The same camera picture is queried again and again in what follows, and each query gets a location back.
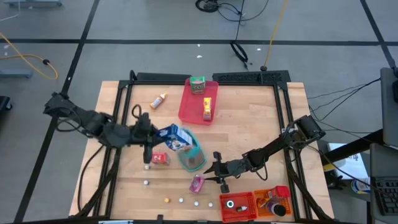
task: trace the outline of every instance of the red plastic basket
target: red plastic basket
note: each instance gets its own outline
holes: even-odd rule
[[[226,202],[232,200],[233,208],[227,208]],[[257,218],[256,204],[254,203],[254,195],[252,192],[243,192],[236,194],[220,195],[221,217],[224,223],[255,220]],[[248,209],[237,212],[236,208],[246,206]]]
[[[216,111],[217,91],[218,82],[206,81],[205,93],[197,95],[193,94],[191,92],[189,78],[186,79],[180,103],[180,111],[178,112],[180,120],[192,124],[211,125]],[[210,120],[203,119],[203,99],[205,97],[211,97]]]

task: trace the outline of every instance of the yellow cable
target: yellow cable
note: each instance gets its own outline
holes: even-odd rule
[[[266,62],[264,62],[264,66],[265,66],[265,67],[267,66],[268,58],[269,58],[269,56],[271,55],[272,41],[274,41],[274,36],[275,36],[275,34],[276,34],[276,30],[278,29],[279,24],[280,24],[280,21],[282,20],[282,17],[284,16],[285,8],[286,8],[286,5],[287,5],[287,2],[288,2],[288,1],[289,1],[289,0],[285,0],[284,6],[282,7],[282,10],[281,10],[280,13],[279,13],[278,21],[276,22],[276,25],[275,25],[275,27],[274,27],[274,31],[272,32],[271,40],[269,41],[269,46],[268,46],[268,53],[267,53]]]
[[[32,54],[21,54],[18,49],[7,39],[7,37],[5,37],[2,33],[0,33],[0,37],[2,37],[16,52],[18,55],[13,55],[13,56],[7,56],[7,57],[0,57],[1,59],[10,59],[10,58],[16,58],[16,57],[20,57],[22,58],[30,67],[32,67],[36,72],[38,72],[39,74],[43,75],[45,78],[51,79],[51,80],[56,80],[58,78],[58,72],[57,70],[50,64],[48,63],[47,65],[54,71],[55,73],[55,77],[49,77],[46,74],[44,74],[43,72],[41,72],[39,69],[37,69],[34,65],[32,65],[28,60],[26,60],[25,57],[34,57],[37,59],[40,59],[41,61],[43,61],[44,59],[37,56],[37,55],[32,55]]]

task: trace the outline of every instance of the keyboard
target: keyboard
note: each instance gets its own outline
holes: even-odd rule
[[[373,186],[395,198],[398,198],[398,177],[372,178]],[[376,203],[382,215],[398,215],[398,200],[374,191]]]

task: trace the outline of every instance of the orange bottle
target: orange bottle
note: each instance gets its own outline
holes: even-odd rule
[[[160,96],[158,96],[151,104],[150,107],[152,109],[156,109],[163,101],[166,99],[167,93],[163,93]]]

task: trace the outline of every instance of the white paper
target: white paper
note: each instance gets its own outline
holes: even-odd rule
[[[329,151],[333,151],[340,146],[344,146],[345,144],[341,143],[328,143]],[[352,175],[356,178],[367,178],[368,173],[366,172],[365,165],[363,164],[363,160],[360,153],[354,154],[349,156],[345,159],[346,163],[339,167],[342,171]],[[335,169],[337,176],[342,175],[343,180],[352,180],[351,177],[347,176],[346,174],[342,173],[340,170]]]

